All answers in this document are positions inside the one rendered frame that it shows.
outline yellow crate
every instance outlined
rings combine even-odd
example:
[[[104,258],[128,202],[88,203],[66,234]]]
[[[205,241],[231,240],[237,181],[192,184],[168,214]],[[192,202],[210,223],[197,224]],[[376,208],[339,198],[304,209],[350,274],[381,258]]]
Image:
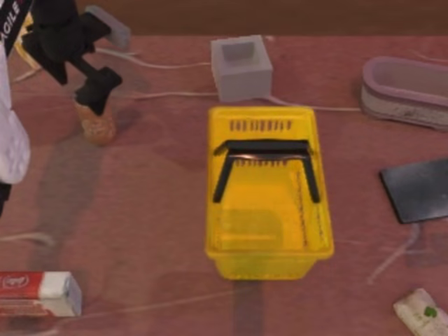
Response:
[[[212,109],[207,184],[206,253],[223,277],[299,279],[333,254],[311,109]]]

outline gray object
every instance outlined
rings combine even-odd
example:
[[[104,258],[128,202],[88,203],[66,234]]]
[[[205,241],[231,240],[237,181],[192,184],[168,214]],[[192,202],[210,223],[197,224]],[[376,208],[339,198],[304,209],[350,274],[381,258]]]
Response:
[[[448,67],[373,58],[363,69],[361,103],[376,118],[448,131]]]
[[[271,95],[272,64],[262,36],[212,41],[211,70],[221,102]]]
[[[127,50],[131,41],[131,29],[122,22],[115,19],[103,8],[91,5],[85,8],[87,13],[92,14],[111,28],[111,34],[106,38],[116,47]]]

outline black handle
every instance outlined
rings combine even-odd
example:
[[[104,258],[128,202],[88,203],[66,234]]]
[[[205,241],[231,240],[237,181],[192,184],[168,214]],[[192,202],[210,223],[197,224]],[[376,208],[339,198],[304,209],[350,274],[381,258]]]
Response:
[[[314,203],[321,201],[314,175],[309,142],[306,140],[227,140],[213,152],[220,155],[227,150],[223,168],[213,194],[213,203],[219,203],[232,172],[235,160],[284,161],[300,160],[303,163],[311,199]]]

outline toothpaste box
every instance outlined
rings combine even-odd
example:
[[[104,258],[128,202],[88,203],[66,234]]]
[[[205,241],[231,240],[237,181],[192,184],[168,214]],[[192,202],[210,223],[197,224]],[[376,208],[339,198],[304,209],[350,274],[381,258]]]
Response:
[[[80,316],[82,293],[70,272],[0,272],[2,316]]]

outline yellow plastic bin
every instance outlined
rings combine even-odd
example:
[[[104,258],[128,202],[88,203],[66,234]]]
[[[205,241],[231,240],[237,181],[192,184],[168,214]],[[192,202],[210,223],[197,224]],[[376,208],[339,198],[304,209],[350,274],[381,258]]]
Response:
[[[333,254],[311,109],[214,108],[208,158],[206,253],[224,278],[299,279]]]

